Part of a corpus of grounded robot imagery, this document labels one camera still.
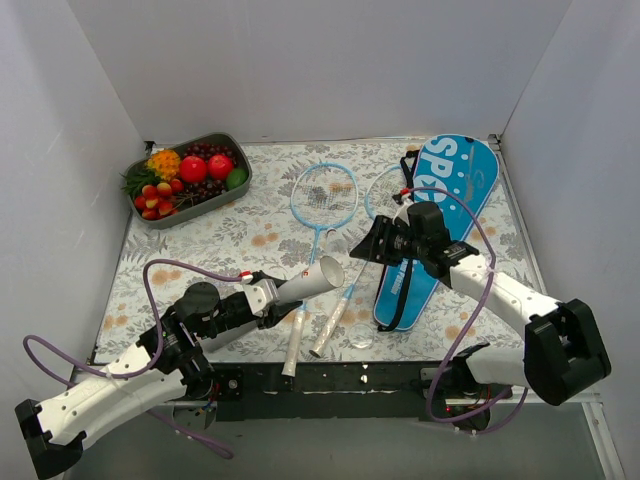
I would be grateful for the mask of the white plastic shuttlecock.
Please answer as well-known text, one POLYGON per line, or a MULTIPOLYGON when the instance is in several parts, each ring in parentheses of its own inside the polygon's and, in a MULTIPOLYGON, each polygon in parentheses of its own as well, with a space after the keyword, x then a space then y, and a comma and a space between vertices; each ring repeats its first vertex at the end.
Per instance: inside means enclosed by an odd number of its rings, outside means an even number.
POLYGON ((325 250, 332 255, 347 255, 349 245, 340 231, 329 229, 325 235, 325 250))

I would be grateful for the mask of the white shuttlecock tube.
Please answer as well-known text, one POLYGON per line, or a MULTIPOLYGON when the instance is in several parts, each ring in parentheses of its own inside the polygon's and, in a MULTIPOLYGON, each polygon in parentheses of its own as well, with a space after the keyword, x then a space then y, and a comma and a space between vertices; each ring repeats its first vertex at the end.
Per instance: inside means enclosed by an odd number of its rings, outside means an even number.
MULTIPOLYGON (((337 289, 343 285, 344 280, 345 273, 342 264, 331 256, 322 256, 311 266, 286 280, 283 286, 277 288, 279 306, 283 306, 285 300, 307 300, 337 289)), ((204 351, 207 354, 218 352, 232 341, 257 329, 257 324, 250 322, 247 325, 234 328, 230 332, 222 333, 213 340, 205 340, 204 351)))

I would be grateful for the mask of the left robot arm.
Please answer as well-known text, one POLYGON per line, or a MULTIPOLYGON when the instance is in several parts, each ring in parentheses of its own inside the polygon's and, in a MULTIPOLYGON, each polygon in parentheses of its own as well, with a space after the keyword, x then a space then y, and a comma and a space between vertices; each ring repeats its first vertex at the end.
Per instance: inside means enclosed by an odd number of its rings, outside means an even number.
POLYGON ((114 361, 55 397, 16 407, 37 477, 65 472, 99 438, 161 403, 206 400, 221 392, 224 382, 199 341, 250 322, 270 328, 310 294, 298 279, 264 274, 227 298, 208 282, 188 287, 114 361))

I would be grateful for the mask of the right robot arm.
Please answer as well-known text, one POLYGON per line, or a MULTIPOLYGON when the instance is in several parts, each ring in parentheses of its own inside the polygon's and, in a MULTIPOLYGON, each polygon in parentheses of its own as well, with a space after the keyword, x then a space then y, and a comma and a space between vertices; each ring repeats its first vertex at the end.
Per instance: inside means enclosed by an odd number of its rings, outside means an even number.
POLYGON ((405 220, 377 216, 350 255, 385 266, 416 260, 429 276, 476 300, 521 337, 521 351, 482 344, 448 361, 445 379, 464 397, 479 395, 488 384, 502 384, 530 388, 558 406, 611 373, 586 303, 561 302, 491 269, 476 248, 451 239, 432 202, 409 206, 405 220))

